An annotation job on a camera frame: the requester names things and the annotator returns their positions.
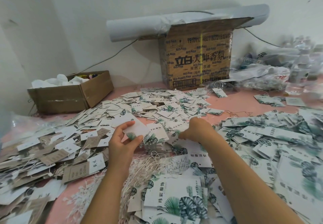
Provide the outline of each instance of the plastic bottle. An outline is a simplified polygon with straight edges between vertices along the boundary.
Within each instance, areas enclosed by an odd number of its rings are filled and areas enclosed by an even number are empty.
[[[317,84],[320,75],[321,65],[323,62],[323,45],[316,45],[313,53],[309,55],[309,75],[305,83],[304,92],[311,92]]]
[[[301,95],[309,75],[309,55],[300,55],[290,70],[285,92],[289,95]]]

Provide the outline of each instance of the crumpled white paper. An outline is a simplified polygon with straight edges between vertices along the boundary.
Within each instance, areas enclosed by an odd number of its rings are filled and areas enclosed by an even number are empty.
[[[74,77],[70,81],[67,79],[67,77],[63,74],[58,74],[57,78],[51,78],[47,80],[34,80],[31,82],[32,88],[45,88],[45,87],[55,87],[55,86],[65,86],[65,85],[79,85],[82,84],[89,79],[83,79],[80,77]]]

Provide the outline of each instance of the printed cardboard box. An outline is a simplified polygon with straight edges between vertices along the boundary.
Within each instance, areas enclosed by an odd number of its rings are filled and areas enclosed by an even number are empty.
[[[34,100],[39,113],[80,112],[93,108],[114,89],[109,71],[84,72],[78,75],[89,74],[98,74],[98,76],[80,85],[28,89],[27,91]],[[67,78],[71,80],[74,75],[67,76]]]
[[[207,81],[229,78],[232,32],[252,18],[230,18],[172,25],[159,38],[163,82],[189,90]]]

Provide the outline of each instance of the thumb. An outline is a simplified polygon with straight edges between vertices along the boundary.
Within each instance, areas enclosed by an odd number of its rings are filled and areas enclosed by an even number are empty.
[[[184,130],[178,135],[179,139],[186,139],[187,138],[187,130]]]
[[[140,145],[140,143],[143,140],[143,136],[137,136],[135,139],[133,139],[131,142],[129,142],[126,146],[129,147],[132,151],[135,151],[135,149]]]

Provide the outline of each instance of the white wall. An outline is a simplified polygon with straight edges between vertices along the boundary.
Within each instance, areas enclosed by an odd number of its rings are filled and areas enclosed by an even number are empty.
[[[269,19],[249,28],[259,37],[280,43],[284,35],[309,35],[323,43],[322,0],[53,0],[79,70],[116,53],[129,42],[111,43],[106,20],[185,10],[204,10],[266,3]],[[235,30],[233,55],[243,55],[251,41],[245,30]],[[156,41],[136,42],[115,58],[90,70],[110,70],[116,86],[160,81]]]
[[[51,0],[0,0],[0,25],[30,81],[77,71]]]
[[[27,115],[30,82],[0,27],[0,110]]]

